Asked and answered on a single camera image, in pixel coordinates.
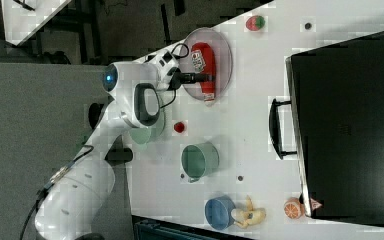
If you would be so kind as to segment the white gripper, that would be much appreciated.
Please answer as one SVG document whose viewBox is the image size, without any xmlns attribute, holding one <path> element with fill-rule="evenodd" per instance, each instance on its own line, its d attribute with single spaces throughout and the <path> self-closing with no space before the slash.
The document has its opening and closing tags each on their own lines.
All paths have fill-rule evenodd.
<svg viewBox="0 0 384 240">
<path fill-rule="evenodd" d="M 149 64 L 157 69 L 158 77 L 156 80 L 157 90 L 168 90 L 171 87 L 174 73 L 178 70 L 179 62 L 168 50 L 162 50 L 148 61 Z M 211 81 L 212 76 L 202 73 L 181 73 L 181 83 L 197 83 Z"/>
</svg>

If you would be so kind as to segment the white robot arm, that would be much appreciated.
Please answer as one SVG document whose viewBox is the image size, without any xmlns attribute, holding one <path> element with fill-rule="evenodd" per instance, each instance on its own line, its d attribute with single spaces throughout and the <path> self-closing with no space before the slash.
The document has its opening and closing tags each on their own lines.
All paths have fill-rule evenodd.
<svg viewBox="0 0 384 240">
<path fill-rule="evenodd" d="M 120 61 L 107 66 L 102 84 L 112 101 L 77 156 L 41 190 L 34 220 L 38 233 L 46 240 L 90 235 L 92 222 L 115 185 L 114 170 L 105 160 L 115 140 L 159 120 L 160 92 L 183 84 L 213 83 L 215 78 L 214 61 L 195 60 L 193 69 L 183 72 L 178 57 L 167 50 L 144 63 Z"/>
</svg>

